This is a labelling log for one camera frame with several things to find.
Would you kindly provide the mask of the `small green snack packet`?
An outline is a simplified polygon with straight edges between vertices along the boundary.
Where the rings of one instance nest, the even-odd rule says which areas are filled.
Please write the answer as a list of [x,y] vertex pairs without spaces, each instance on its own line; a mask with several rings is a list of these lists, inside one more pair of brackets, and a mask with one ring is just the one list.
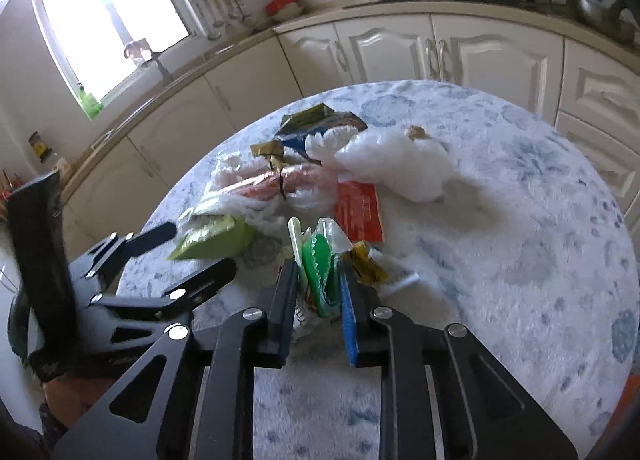
[[336,316],[340,312],[341,289],[335,279],[330,243],[316,232],[303,244],[302,255],[308,282],[307,304],[322,319]]

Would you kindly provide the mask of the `white rice cracker snack bag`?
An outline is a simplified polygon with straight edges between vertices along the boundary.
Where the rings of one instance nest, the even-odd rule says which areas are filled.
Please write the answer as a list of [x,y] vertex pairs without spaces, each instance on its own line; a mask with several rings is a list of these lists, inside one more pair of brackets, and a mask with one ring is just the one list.
[[314,229],[304,230],[300,227],[299,219],[292,217],[288,220],[288,234],[292,243],[294,261],[300,270],[300,284],[297,287],[293,319],[293,339],[295,341],[303,339],[326,321],[334,320],[340,316],[338,313],[332,318],[322,319],[306,301],[305,294],[308,282],[303,267],[302,247],[316,232],[324,235],[330,243],[336,280],[336,262],[340,258],[346,258],[352,264],[356,278],[360,283],[374,287],[374,290],[377,290],[378,295],[382,298],[389,297],[420,280],[420,275],[416,271],[407,268],[398,259],[381,252],[371,244],[362,241],[350,242],[332,218],[321,218]]

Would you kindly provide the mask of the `cream kitchen cabinets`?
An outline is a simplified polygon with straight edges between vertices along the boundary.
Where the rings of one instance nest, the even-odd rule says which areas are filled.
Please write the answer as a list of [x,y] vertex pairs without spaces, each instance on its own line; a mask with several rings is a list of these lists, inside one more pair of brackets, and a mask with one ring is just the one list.
[[151,92],[80,165],[63,193],[77,255],[116,228],[138,229],[217,143],[280,106],[382,80],[475,88],[525,108],[586,154],[639,231],[639,53],[577,22],[470,2],[326,10],[218,50]]

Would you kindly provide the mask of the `light green snack bag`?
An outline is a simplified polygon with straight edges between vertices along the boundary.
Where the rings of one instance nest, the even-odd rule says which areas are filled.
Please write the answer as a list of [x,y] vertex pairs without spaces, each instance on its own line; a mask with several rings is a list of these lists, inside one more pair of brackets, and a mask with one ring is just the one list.
[[243,218],[204,215],[183,218],[177,226],[171,261],[221,259],[242,253],[252,243],[255,229]]

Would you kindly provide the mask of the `red white plastic bag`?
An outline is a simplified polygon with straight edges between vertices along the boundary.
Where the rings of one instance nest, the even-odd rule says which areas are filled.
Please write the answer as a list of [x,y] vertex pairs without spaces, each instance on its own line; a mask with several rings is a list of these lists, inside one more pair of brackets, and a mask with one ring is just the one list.
[[337,175],[314,163],[269,169],[217,188],[207,183],[193,216],[239,218],[261,232],[275,233],[290,216],[329,214],[338,199]]

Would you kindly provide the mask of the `green dish soap bottle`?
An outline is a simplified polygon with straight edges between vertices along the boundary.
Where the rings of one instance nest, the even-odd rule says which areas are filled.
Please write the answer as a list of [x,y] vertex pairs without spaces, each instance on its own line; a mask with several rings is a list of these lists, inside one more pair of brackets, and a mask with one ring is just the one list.
[[99,102],[99,100],[96,100],[93,94],[87,92],[81,82],[78,84],[78,100],[82,111],[85,112],[90,120],[95,119],[103,110],[103,104]]

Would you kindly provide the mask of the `gold crumpled wrapper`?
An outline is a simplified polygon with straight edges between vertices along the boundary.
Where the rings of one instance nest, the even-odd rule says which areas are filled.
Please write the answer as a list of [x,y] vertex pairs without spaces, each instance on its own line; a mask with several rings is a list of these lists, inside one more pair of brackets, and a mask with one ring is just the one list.
[[271,169],[280,171],[283,167],[288,166],[284,157],[284,146],[280,140],[255,143],[250,146],[250,152],[253,157],[263,157]]

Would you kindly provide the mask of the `red snack wrapper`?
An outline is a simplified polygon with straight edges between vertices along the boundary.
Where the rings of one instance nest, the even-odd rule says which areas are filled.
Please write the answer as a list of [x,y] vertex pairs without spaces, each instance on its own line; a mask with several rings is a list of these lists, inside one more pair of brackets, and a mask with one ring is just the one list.
[[334,219],[352,243],[383,243],[384,231],[378,209],[378,191],[373,183],[341,181]]

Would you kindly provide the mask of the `sink faucet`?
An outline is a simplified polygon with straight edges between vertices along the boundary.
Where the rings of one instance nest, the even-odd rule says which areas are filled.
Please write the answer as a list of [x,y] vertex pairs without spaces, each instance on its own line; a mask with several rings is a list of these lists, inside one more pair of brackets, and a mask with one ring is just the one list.
[[124,47],[124,58],[134,62],[137,68],[146,68],[154,63],[160,72],[160,76],[162,76],[162,81],[165,86],[170,85],[174,81],[170,72],[165,68],[162,61],[160,61],[160,53],[153,50],[145,38],[127,42]]

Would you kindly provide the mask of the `dark green blue snack bag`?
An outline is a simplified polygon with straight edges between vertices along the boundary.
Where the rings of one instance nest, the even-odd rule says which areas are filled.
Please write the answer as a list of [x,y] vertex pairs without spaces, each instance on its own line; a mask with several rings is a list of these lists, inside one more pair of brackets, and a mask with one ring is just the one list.
[[352,112],[336,112],[325,103],[319,103],[295,114],[285,115],[274,138],[285,148],[290,148],[306,160],[310,156],[305,149],[306,139],[315,134],[323,135],[335,127],[355,127],[357,131],[368,128],[367,123]]

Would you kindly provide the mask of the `window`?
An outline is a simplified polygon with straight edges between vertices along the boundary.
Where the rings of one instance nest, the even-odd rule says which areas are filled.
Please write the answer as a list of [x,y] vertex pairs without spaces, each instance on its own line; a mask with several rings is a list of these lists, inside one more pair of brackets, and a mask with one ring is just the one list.
[[137,68],[125,59],[127,42],[145,38],[161,58],[204,33],[186,0],[32,0],[32,4],[58,71],[78,103],[80,82],[96,100],[107,103],[149,66],[156,68],[154,63]]

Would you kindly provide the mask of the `white crumpled plastic bag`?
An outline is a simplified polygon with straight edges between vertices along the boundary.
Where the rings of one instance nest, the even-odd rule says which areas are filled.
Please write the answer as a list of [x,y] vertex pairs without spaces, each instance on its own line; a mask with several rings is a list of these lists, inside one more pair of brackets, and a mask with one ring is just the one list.
[[311,160],[341,178],[374,183],[413,203],[442,197],[456,175],[448,152],[436,139],[411,140],[405,127],[335,127],[306,139]]

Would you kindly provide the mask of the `hanging utensil rack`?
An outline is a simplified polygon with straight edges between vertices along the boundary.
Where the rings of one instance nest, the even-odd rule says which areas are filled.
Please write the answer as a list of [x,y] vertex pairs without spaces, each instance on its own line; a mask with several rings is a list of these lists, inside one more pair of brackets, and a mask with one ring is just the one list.
[[243,0],[188,0],[209,42],[231,35],[250,19]]

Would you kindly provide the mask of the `brown walnut shell scrap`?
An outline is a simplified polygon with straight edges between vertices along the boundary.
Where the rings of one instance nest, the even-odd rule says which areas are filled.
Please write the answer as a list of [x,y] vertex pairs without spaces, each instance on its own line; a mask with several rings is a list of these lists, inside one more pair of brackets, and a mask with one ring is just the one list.
[[418,125],[410,125],[405,129],[405,135],[411,140],[428,140],[431,136],[427,134],[425,129]]

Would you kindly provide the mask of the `red white bowl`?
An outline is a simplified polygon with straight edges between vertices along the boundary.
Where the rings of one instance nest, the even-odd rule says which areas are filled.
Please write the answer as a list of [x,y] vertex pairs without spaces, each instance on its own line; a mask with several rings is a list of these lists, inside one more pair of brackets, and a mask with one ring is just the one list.
[[268,18],[283,23],[300,16],[305,10],[301,0],[272,0],[265,6]]

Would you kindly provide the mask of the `steel kettle pot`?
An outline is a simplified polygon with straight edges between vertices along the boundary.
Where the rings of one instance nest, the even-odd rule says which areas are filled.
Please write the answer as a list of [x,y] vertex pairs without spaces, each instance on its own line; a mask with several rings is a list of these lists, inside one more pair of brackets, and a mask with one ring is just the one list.
[[590,0],[565,0],[565,4],[575,20],[604,35],[620,42],[628,42],[634,37],[634,26],[620,19],[620,14],[627,8],[624,0],[616,0],[608,7]]

